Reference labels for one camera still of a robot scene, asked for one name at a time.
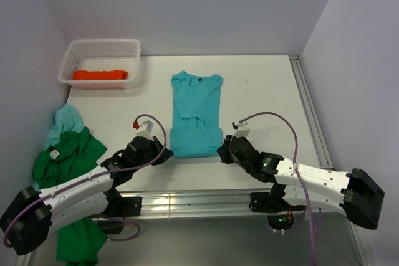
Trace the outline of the teal t-shirt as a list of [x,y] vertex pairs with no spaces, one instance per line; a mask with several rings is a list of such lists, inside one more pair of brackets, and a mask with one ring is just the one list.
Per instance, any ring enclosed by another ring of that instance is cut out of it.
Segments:
[[220,128],[222,76],[197,76],[181,71],[171,77],[173,116],[170,148],[174,157],[217,155],[223,143]]

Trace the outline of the white perforated plastic basket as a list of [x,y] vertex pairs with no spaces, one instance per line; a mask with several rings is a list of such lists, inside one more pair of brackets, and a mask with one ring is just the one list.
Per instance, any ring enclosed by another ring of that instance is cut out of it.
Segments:
[[[135,86],[140,70],[141,45],[136,39],[80,39],[65,51],[57,79],[84,90],[130,89]],[[77,80],[78,71],[126,73],[124,79]]]

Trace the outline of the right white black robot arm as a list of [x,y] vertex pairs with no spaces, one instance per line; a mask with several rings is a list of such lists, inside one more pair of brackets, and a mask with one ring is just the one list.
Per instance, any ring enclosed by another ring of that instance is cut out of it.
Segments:
[[259,213],[311,210],[337,212],[364,229],[378,227],[385,193],[362,169],[331,171],[256,150],[245,137],[228,135],[217,153],[224,164],[236,164],[262,183],[267,192],[251,194],[250,210]]

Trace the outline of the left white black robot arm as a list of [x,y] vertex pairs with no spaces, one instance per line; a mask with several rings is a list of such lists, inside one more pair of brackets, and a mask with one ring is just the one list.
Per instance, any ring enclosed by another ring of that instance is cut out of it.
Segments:
[[101,165],[51,188],[21,190],[1,217],[3,243],[17,255],[38,248],[53,232],[88,216],[122,215],[117,186],[139,169],[163,164],[174,153],[156,137],[135,137]]

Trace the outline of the green t-shirt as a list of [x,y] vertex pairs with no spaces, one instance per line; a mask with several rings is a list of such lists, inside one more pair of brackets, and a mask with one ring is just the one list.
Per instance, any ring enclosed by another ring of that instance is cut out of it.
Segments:
[[[86,127],[78,133],[63,132],[59,142],[36,159],[33,179],[39,189],[66,183],[93,170],[106,150]],[[85,217],[58,230],[57,260],[66,265],[96,265],[97,253],[106,240],[97,224]]]

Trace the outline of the orange rolled t-shirt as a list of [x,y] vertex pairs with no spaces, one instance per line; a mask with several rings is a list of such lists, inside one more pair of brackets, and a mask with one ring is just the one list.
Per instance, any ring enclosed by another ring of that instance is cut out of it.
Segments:
[[124,70],[111,71],[75,71],[72,80],[125,80],[128,78],[128,72]]

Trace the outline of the light aqua t-shirt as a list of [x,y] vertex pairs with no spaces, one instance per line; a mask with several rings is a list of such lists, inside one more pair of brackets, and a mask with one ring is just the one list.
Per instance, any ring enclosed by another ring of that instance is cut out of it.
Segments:
[[55,113],[54,126],[50,129],[44,151],[59,143],[61,135],[65,132],[79,133],[84,129],[84,123],[76,108],[66,103]]

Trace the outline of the aluminium extrusion frame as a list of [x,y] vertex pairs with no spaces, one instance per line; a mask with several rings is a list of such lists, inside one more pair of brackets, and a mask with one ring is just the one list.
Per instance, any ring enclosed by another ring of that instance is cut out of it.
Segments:
[[[283,55],[142,57],[138,82],[126,90],[72,88],[68,103],[76,107],[92,134],[107,147],[107,156],[133,138],[134,118],[158,118],[161,135],[172,122],[171,76],[219,74],[220,125],[259,111],[273,115],[251,121],[250,140],[259,149],[323,166],[310,123],[297,62]],[[125,197],[140,196],[140,237],[111,242],[99,253],[100,265],[307,265],[309,229],[303,222],[283,236],[267,229],[266,217],[249,210],[252,192],[269,185],[250,178],[217,157],[172,159],[149,166],[120,188]]]

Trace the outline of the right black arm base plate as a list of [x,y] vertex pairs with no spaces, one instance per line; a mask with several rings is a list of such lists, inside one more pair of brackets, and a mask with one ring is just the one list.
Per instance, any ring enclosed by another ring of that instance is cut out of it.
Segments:
[[280,213],[306,210],[305,205],[292,205],[283,198],[271,196],[269,192],[252,192],[249,209],[255,213]]

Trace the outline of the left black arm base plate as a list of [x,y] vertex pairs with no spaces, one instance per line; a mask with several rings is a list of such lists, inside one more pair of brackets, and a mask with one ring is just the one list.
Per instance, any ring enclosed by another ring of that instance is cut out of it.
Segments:
[[[112,201],[104,211],[104,214],[108,217],[121,217],[126,219],[127,217],[137,217],[140,215],[142,207],[141,197],[121,197],[115,201]],[[125,225],[122,221],[110,221],[110,220],[99,220],[97,226],[105,234],[120,234],[124,229]]]

